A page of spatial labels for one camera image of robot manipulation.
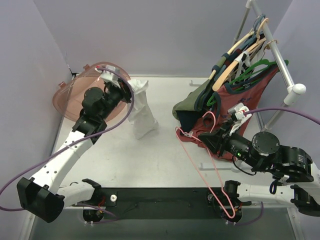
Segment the black white striped tank top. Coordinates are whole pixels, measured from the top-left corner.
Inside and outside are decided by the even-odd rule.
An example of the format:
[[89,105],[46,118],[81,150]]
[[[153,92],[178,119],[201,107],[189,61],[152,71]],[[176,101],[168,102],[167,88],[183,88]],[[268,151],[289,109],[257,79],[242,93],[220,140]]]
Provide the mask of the black white striped tank top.
[[238,78],[244,69],[244,67],[250,67],[250,52],[245,50],[242,52],[238,57],[235,58],[234,60],[236,62],[235,65],[235,78]]

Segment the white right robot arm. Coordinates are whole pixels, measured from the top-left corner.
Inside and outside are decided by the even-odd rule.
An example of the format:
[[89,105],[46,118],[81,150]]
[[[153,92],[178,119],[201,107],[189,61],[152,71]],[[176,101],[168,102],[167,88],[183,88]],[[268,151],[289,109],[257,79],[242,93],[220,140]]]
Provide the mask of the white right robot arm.
[[229,153],[249,165],[252,172],[272,175],[270,186],[226,181],[221,192],[225,203],[271,202],[319,217],[320,170],[303,149],[281,145],[274,134],[266,131],[248,140],[233,132],[229,123],[212,133],[201,133],[198,138],[216,156]]

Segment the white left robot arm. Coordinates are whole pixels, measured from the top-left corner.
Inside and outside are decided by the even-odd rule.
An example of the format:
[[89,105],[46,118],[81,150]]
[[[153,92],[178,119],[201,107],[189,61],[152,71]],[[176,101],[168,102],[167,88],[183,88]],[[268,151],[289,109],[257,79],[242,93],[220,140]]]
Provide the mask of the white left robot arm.
[[16,187],[19,203],[47,223],[53,222],[64,208],[87,202],[100,203],[101,185],[90,179],[61,187],[67,173],[80,157],[108,131],[106,119],[120,102],[132,103],[134,92],[125,79],[105,82],[104,89],[91,87],[84,93],[82,109],[63,145],[30,178],[22,177]]

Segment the pink wire hanger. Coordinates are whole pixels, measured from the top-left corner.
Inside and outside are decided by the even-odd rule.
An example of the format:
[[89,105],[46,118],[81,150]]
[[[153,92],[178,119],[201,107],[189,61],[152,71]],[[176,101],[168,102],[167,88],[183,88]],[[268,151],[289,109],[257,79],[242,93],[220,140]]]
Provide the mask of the pink wire hanger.
[[182,146],[183,150],[185,151],[187,157],[189,158],[191,164],[193,165],[194,169],[197,171],[197,173],[199,174],[199,176],[201,177],[201,179],[203,180],[203,182],[205,183],[205,185],[207,186],[208,190],[211,192],[211,194],[213,195],[213,197],[215,198],[215,200],[217,201],[217,203],[220,205],[220,207],[222,208],[222,210],[224,211],[224,213],[226,214],[226,216],[230,219],[234,219],[236,217],[236,211],[235,211],[235,207],[233,206],[232,204],[232,201],[230,199],[230,197],[228,196],[228,194],[224,191],[224,184],[222,182],[222,178],[220,176],[220,173],[218,171],[218,168],[216,166],[216,163],[215,163],[215,160],[213,159],[213,156],[210,152],[210,150],[208,149],[208,147],[205,147],[209,157],[210,157],[210,160],[212,162],[212,165],[213,165],[213,168],[214,168],[214,171],[218,177],[218,180],[220,182],[220,190],[222,192],[222,194],[226,197],[226,200],[228,201],[229,203],[229,206],[230,206],[230,209],[231,209],[231,212],[232,212],[232,215],[229,214],[229,212],[227,211],[227,209],[224,207],[224,205],[222,204],[222,202],[220,201],[219,197],[216,195],[216,193],[214,192],[214,190],[211,188],[210,184],[207,182],[207,180],[205,179],[205,177],[202,175],[202,173],[200,172],[199,168],[196,166],[195,162],[193,161],[193,159],[191,158],[191,156],[189,155],[187,149],[185,148],[185,145],[183,143],[183,141],[180,139],[179,137],[179,134],[177,131],[180,131],[183,135],[187,135],[188,137],[190,138],[193,138],[199,142],[202,142],[200,139],[198,139],[197,137],[193,136],[193,135],[190,135],[188,132],[184,132],[180,127],[175,127],[175,135],[176,135],[176,138],[178,139],[180,145]]

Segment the rust red tank top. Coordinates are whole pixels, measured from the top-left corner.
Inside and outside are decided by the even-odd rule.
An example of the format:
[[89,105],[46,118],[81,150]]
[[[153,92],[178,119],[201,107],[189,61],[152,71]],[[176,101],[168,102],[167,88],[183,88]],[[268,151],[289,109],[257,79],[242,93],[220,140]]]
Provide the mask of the rust red tank top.
[[180,123],[175,129],[179,140],[204,148],[199,135],[218,131],[231,118],[231,109],[256,109],[278,71],[274,64],[240,83],[226,82],[217,91],[207,88],[209,81],[205,81],[172,108],[172,115]]

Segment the green plastic hanger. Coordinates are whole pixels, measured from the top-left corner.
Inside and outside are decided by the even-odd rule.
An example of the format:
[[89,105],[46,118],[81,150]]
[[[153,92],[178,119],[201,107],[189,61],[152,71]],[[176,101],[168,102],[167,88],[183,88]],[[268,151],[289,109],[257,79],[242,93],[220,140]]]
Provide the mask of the green plastic hanger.
[[[214,77],[214,81],[224,70]],[[238,103],[256,106],[265,88],[278,72],[277,63],[268,59],[261,59],[251,66],[245,66],[238,78],[235,78],[235,69],[233,69],[223,85],[217,91],[212,90],[204,100],[203,107],[208,110],[221,108],[226,111],[227,107]]]

